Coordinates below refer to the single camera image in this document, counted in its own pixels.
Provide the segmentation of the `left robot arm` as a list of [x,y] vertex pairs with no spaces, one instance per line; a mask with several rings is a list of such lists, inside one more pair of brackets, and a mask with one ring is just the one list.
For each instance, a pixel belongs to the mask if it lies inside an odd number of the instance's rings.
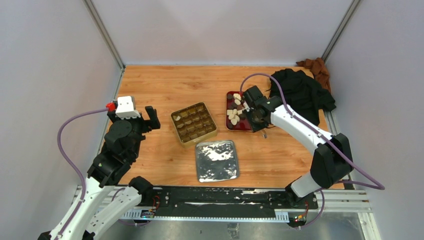
[[98,240],[127,211],[140,205],[149,206],[154,200],[153,185],[141,176],[134,177],[105,208],[99,211],[105,197],[114,190],[121,178],[136,162],[145,134],[161,127],[157,110],[145,107],[148,119],[134,107],[130,117],[121,117],[123,108],[116,102],[104,111],[112,122],[104,136],[100,153],[94,158],[87,177],[76,172],[81,180],[81,191],[63,219],[52,230],[42,232],[40,240]]

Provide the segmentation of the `red chocolate tray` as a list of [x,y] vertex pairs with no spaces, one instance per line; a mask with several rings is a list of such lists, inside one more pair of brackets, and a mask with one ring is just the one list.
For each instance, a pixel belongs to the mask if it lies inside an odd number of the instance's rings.
[[225,98],[225,125],[229,131],[252,132],[248,121],[248,105],[238,91],[229,91]]

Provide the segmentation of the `gold chocolate tin box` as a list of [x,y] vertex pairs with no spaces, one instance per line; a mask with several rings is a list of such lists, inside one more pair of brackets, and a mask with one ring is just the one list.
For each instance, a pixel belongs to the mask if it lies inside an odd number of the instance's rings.
[[[181,119],[175,121],[174,116],[181,116]],[[170,118],[177,139],[184,148],[190,148],[218,135],[217,125],[204,102],[174,111]]]

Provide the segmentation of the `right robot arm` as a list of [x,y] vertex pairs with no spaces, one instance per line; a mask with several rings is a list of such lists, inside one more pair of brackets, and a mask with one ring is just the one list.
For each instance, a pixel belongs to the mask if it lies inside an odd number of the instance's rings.
[[348,163],[352,154],[345,135],[333,135],[313,125],[277,96],[270,99],[262,96],[245,102],[253,131],[273,125],[287,132],[312,154],[310,170],[286,187],[285,201],[290,208],[298,209],[308,194],[328,189],[353,170]]

